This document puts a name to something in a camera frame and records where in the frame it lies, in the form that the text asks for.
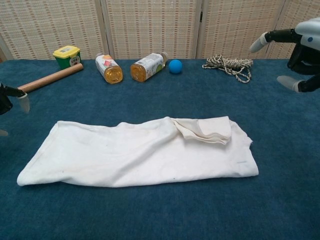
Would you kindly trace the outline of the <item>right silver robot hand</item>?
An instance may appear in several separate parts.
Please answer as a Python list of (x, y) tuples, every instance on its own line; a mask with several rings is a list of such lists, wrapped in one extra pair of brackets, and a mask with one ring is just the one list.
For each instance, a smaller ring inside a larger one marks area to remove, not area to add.
[(300, 22), (295, 28), (264, 32), (249, 48), (255, 53), (270, 42), (295, 43), (287, 67), (301, 75), (311, 75), (308, 80), (296, 80), (281, 75), (277, 81), (297, 92), (313, 92), (320, 88), (320, 18)]

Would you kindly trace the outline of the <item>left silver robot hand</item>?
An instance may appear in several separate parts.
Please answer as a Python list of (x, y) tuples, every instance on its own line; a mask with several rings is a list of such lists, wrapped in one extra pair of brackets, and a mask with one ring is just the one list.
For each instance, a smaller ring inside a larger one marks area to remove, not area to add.
[(0, 84), (0, 114), (3, 115), (10, 111), (13, 107), (9, 97), (16, 97), (19, 100), (19, 105), (25, 113), (30, 111), (30, 101), (28, 94), (18, 88)]

